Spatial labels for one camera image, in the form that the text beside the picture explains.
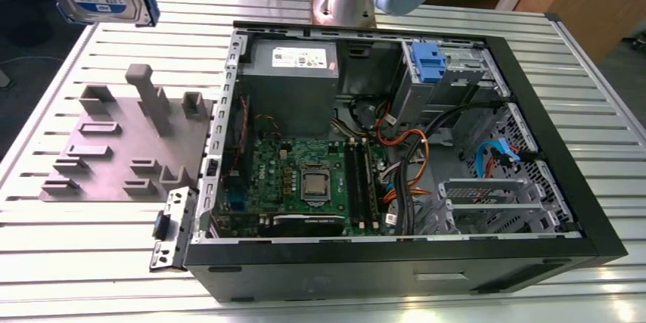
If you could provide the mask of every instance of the black cable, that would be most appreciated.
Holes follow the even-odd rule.
[[[405,212],[405,229],[403,232],[407,236],[412,236],[415,234],[415,206],[412,203],[411,188],[408,188],[405,169],[401,169],[399,173],[399,184],[401,186],[403,210]]]
[[[376,120],[379,120],[379,115],[376,114],[377,109],[375,108],[375,124],[368,128],[367,126],[363,125],[361,120],[359,119],[359,116],[356,114],[356,103],[359,101],[369,101],[369,100],[380,100],[380,99],[383,100],[387,99],[387,95],[356,95],[349,100],[348,107],[346,107],[349,118],[352,119],[359,129],[368,135],[368,137],[373,141],[376,141],[376,137],[371,135],[371,131],[375,130]]]
[[[396,194],[396,222],[395,222],[395,235],[400,236],[404,234],[404,199],[401,196],[404,195],[400,184],[399,184],[399,177],[400,177],[400,168],[395,170],[395,194]]]

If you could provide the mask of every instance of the wire bundle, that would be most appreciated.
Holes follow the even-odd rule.
[[[353,131],[346,126],[346,124],[340,119],[337,119],[336,117],[332,118],[330,123],[332,123],[332,126],[338,130],[338,132],[341,132],[341,134],[344,136],[346,136],[348,138],[361,138],[367,135],[364,132]]]
[[[513,151],[513,153],[519,152],[519,149],[513,145],[509,145],[508,147]],[[493,176],[493,161],[495,158],[491,155],[491,158],[487,161],[487,166],[484,167],[484,178],[491,178]]]
[[[274,123],[274,119],[273,119],[273,116],[272,115],[266,115],[264,113],[260,113],[254,116],[254,120],[260,119],[260,118],[264,118],[269,123],[270,125],[273,126],[273,129],[274,131],[273,132],[264,132],[262,133],[262,138],[268,135],[274,135],[274,136],[281,136],[282,134],[280,134],[280,128],[277,126],[277,124]]]
[[[428,141],[425,140],[425,134],[419,129],[409,129],[409,130],[404,131],[401,133],[401,135],[399,135],[393,139],[385,139],[381,136],[380,126],[383,125],[383,121],[385,120],[385,115],[388,114],[389,110],[391,110],[391,105],[388,104],[387,107],[385,107],[385,112],[383,113],[381,118],[379,119],[379,121],[375,124],[376,138],[377,138],[379,142],[385,146],[393,147],[393,146],[401,144],[404,142],[404,140],[408,139],[408,137],[411,137],[412,135],[416,135],[419,137],[417,141],[420,141],[424,144],[424,161],[421,163],[421,167],[420,167],[419,172],[416,173],[415,178],[408,182],[408,188],[412,189],[421,180],[421,175],[424,174],[425,166],[428,164],[428,158],[429,158],[431,150],[429,150],[429,147],[428,147]],[[411,194],[431,194],[431,192],[421,191],[421,190],[412,190]],[[383,202],[384,203],[392,202],[393,199],[395,199],[395,189],[392,189],[385,194],[385,196],[383,197]]]
[[[432,135],[433,132],[441,127],[441,125],[451,120],[451,118],[467,111],[468,109],[473,108],[499,108],[504,105],[503,101],[485,101],[485,102],[475,102],[471,104],[459,105],[443,113],[440,113],[431,123],[427,125],[424,129],[424,137],[417,138],[412,145],[408,147],[405,152],[405,156],[401,158],[401,162],[399,168],[396,170],[395,175],[395,198],[397,200],[397,218],[395,224],[395,234],[413,234],[415,232],[415,210],[413,210],[413,203],[412,203],[412,193],[408,188],[405,188],[405,175],[408,171],[408,161],[412,158],[415,150],[420,146],[420,142],[425,141],[425,135]]]

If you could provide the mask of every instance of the orange wire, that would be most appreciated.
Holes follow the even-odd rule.
[[[431,193],[432,193],[431,191],[424,191],[423,189],[412,189],[411,190],[411,194],[413,194],[413,195],[424,195],[424,196],[427,196]],[[392,193],[392,195],[388,195],[388,194],[383,197],[383,202],[384,203],[392,202],[392,200],[395,199],[395,193]]]
[[[379,142],[383,145],[387,145],[387,146],[396,146],[408,138],[408,136],[411,136],[412,134],[416,134],[421,139],[421,143],[424,144],[424,162],[421,163],[421,167],[420,167],[420,170],[416,173],[415,178],[408,182],[408,187],[412,188],[420,182],[421,175],[424,174],[425,166],[428,164],[428,157],[429,157],[429,154],[431,154],[431,150],[429,150],[429,147],[428,147],[428,140],[425,138],[424,132],[419,129],[409,129],[409,130],[404,131],[396,138],[385,139],[381,136],[381,129],[379,127],[381,126],[383,121],[385,120],[385,115],[389,113],[389,111],[391,111],[391,103],[388,102],[388,104],[385,106],[385,112],[383,113],[383,116],[381,116],[381,118],[379,119],[379,121],[376,122],[376,125],[375,125],[376,138],[379,139]],[[395,199],[395,190],[389,191],[388,194],[383,197],[384,202],[387,201],[387,198]]]

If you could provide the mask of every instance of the aluminum table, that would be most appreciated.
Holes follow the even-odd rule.
[[[158,0],[154,28],[88,26],[0,164],[0,318],[86,321],[636,321],[646,317],[646,133],[564,27],[543,14],[421,7],[379,28],[507,38],[628,256],[512,294],[220,304],[188,273],[148,273],[161,203],[44,203],[40,185],[86,85],[214,99],[233,20],[308,22],[308,0]]]

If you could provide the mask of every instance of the ventilation grille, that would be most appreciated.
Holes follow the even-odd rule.
[[[483,135],[483,138],[480,138],[472,150],[477,148],[479,143],[484,142],[485,140],[492,140],[497,138],[505,138],[508,144],[517,147],[519,149],[528,149],[527,142],[524,141],[523,134],[520,132],[509,110],[505,110],[503,112],[503,115],[499,115],[499,121],[495,123],[495,132]],[[465,158],[465,166],[469,177],[477,178],[477,173],[475,172],[473,151],[469,151],[468,153],[464,152],[464,154],[468,155],[468,157]],[[487,165],[489,157],[491,155],[487,151],[487,154],[484,155],[483,166]],[[560,231],[563,229],[563,223],[571,222],[572,218],[571,215],[559,207],[556,194],[553,192],[552,186],[549,185],[548,180],[540,173],[540,169],[535,163],[517,163],[517,167],[519,169],[515,171],[512,168],[500,166],[499,161],[496,160],[493,162],[492,175],[495,178],[525,178],[529,182],[543,187],[544,198],[541,200],[541,203],[556,208],[553,212],[556,213],[557,221],[560,222],[560,225],[556,226],[556,231]]]
[[[509,218],[509,220],[507,222],[504,222],[504,225],[501,225],[500,227],[497,227],[493,231],[495,234],[499,234],[500,232],[503,232],[511,225],[513,225],[513,223],[520,219],[520,216],[513,216]]]

